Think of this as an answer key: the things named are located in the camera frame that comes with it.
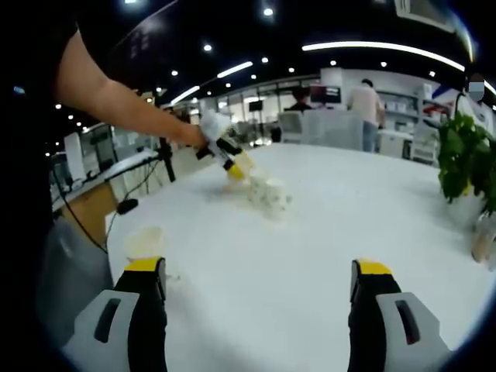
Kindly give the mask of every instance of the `white tabletop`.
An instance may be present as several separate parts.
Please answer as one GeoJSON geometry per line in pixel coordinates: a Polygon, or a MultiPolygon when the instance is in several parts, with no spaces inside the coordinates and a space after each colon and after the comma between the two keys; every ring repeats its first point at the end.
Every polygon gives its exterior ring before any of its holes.
{"type": "Polygon", "coordinates": [[[273,222],[242,195],[222,195],[218,165],[140,199],[114,221],[112,275],[124,242],[164,232],[170,370],[346,370],[351,261],[378,260],[438,317],[457,348],[473,329],[494,275],[445,217],[437,170],[380,155],[304,145],[250,152],[294,196],[273,222]]]}

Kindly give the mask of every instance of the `ceiling light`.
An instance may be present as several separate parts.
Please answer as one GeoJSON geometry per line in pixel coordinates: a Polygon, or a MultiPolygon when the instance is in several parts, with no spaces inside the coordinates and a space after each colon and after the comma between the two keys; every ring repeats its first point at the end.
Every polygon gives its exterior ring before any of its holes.
{"type": "Polygon", "coordinates": [[[228,70],[221,72],[220,74],[217,74],[217,78],[219,78],[219,79],[222,79],[223,77],[225,78],[226,76],[228,76],[230,74],[234,74],[237,71],[241,71],[245,68],[252,67],[252,66],[253,66],[253,62],[245,62],[244,64],[239,64],[238,66],[232,67],[228,70]]]}
{"type": "Polygon", "coordinates": [[[200,87],[198,85],[195,85],[193,88],[189,88],[187,91],[185,91],[184,93],[181,93],[176,98],[174,98],[172,101],[170,101],[170,104],[175,105],[176,103],[178,103],[182,99],[185,99],[189,95],[192,95],[193,93],[195,93],[196,91],[199,91],[199,90],[200,90],[200,87]]]}
{"type": "Polygon", "coordinates": [[[321,49],[332,49],[332,48],[381,48],[381,49],[392,49],[392,50],[400,50],[402,52],[419,54],[424,57],[431,58],[433,60],[438,60],[439,62],[443,62],[444,64],[448,64],[451,67],[455,67],[457,70],[465,71],[465,67],[457,62],[450,60],[446,57],[440,56],[435,53],[428,52],[427,50],[422,50],[418,48],[409,47],[406,45],[393,44],[393,43],[378,43],[374,41],[336,41],[332,43],[320,43],[320,44],[311,44],[305,45],[302,49],[305,52],[310,50],[321,50],[321,49]]]}

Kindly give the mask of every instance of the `computer monitor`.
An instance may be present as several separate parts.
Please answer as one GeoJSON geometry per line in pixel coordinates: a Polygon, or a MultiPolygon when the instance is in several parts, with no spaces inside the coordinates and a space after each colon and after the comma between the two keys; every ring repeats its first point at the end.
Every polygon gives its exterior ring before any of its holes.
{"type": "Polygon", "coordinates": [[[341,103],[341,88],[312,85],[310,87],[310,101],[315,103],[341,103]]]}
{"type": "Polygon", "coordinates": [[[250,112],[262,111],[264,109],[263,101],[250,102],[248,109],[250,112]]]}

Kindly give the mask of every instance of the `hand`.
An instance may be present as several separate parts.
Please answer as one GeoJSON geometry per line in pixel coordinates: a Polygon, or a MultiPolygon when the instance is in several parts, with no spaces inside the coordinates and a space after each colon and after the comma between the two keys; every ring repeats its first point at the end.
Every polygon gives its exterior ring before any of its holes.
{"type": "Polygon", "coordinates": [[[207,139],[203,136],[203,133],[199,126],[193,124],[185,124],[183,127],[183,143],[185,145],[190,145],[196,147],[197,149],[202,149],[207,146],[207,139]]]}

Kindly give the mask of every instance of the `air conditioner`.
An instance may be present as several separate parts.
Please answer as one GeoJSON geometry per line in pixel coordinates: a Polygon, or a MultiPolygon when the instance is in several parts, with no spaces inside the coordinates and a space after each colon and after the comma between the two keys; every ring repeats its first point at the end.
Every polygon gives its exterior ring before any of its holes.
{"type": "Polygon", "coordinates": [[[394,0],[394,4],[398,17],[423,22],[448,33],[455,32],[451,13],[440,10],[431,0],[394,0]]]}

